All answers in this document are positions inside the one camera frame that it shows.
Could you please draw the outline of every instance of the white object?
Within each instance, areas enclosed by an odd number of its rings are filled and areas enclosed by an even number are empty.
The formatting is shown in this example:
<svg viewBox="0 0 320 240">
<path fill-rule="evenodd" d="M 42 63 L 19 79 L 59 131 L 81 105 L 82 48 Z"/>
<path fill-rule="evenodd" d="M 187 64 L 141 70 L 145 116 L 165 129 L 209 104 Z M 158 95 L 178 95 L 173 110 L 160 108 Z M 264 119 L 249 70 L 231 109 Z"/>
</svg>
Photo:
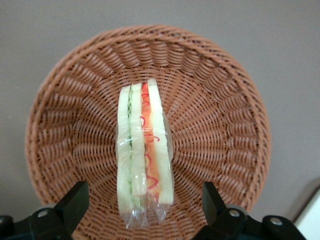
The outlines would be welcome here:
<svg viewBox="0 0 320 240">
<path fill-rule="evenodd" d="M 307 240 L 320 239 L 320 189 L 312 197 L 294 224 Z"/>
<path fill-rule="evenodd" d="M 152 78 L 149 79 L 147 83 L 153 135 L 159 138 L 159 141 L 154 141 L 160 184 L 159 203 L 171 205 L 174 201 L 174 182 L 171 170 L 171 160 L 168 153 L 163 108 L 156 80 Z"/>
</svg>

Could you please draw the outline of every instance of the plastic wrap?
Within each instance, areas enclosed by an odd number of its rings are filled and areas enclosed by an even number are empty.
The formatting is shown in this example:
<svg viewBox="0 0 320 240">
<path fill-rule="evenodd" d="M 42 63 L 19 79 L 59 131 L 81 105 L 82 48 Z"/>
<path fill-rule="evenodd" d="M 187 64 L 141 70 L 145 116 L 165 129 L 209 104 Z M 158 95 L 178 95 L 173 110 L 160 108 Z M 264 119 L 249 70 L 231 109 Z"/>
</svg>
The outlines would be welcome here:
<svg viewBox="0 0 320 240">
<path fill-rule="evenodd" d="M 174 201 L 173 143 L 154 79 L 121 89 L 116 157 L 118 208 L 126 227 L 162 222 Z"/>
</svg>

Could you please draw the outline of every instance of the wicker basket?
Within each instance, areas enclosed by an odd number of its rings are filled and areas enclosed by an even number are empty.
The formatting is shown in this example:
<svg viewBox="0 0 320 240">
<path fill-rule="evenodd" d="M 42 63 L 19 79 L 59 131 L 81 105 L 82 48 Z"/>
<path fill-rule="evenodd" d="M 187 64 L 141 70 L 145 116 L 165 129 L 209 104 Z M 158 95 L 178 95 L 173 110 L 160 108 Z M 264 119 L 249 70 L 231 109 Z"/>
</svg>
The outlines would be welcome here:
<svg viewBox="0 0 320 240">
<path fill-rule="evenodd" d="M 115 128 L 121 87 L 156 78 L 173 139 L 175 202 L 160 225 L 125 230 L 117 206 Z M 35 98 L 25 153 L 43 204 L 87 180 L 77 239 L 190 239 L 206 219 L 202 184 L 250 210 L 265 183 L 270 131 L 262 99 L 217 45 L 165 25 L 100 33 L 65 56 Z"/>
</svg>

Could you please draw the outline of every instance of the table surface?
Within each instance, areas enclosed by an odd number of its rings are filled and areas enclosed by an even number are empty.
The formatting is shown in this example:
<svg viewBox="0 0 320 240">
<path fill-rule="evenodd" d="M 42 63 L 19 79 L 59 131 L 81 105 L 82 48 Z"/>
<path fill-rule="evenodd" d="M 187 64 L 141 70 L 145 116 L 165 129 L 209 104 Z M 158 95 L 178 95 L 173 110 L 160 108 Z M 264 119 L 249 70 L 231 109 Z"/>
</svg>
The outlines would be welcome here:
<svg viewBox="0 0 320 240">
<path fill-rule="evenodd" d="M 56 62 L 98 34 L 167 24 L 215 42 L 247 70 L 269 116 L 268 179 L 250 215 L 294 219 L 320 185 L 320 1 L 0 1 L 0 215 L 40 202 L 28 175 L 25 129 Z"/>
</svg>

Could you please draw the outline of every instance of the screw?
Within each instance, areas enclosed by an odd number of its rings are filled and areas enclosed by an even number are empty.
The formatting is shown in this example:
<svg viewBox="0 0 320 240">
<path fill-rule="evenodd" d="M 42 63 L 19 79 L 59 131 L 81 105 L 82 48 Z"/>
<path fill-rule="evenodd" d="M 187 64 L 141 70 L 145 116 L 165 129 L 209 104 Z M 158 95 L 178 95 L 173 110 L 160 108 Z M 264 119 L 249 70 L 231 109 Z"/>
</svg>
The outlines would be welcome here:
<svg viewBox="0 0 320 240">
<path fill-rule="evenodd" d="M 48 210 L 43 210 L 43 211 L 38 213 L 38 218 L 44 217 L 47 214 L 48 214 Z"/>
<path fill-rule="evenodd" d="M 274 225 L 277 225 L 277 226 L 281 226 L 282 225 L 282 221 L 279 218 L 276 218 L 276 217 L 270 218 L 270 222 L 272 222 Z"/>
<path fill-rule="evenodd" d="M 234 209 L 230 210 L 229 213 L 230 213 L 230 215 L 232 217 L 236 217 L 237 218 L 237 217 L 240 216 L 240 213 L 237 210 L 234 210 Z"/>
</svg>

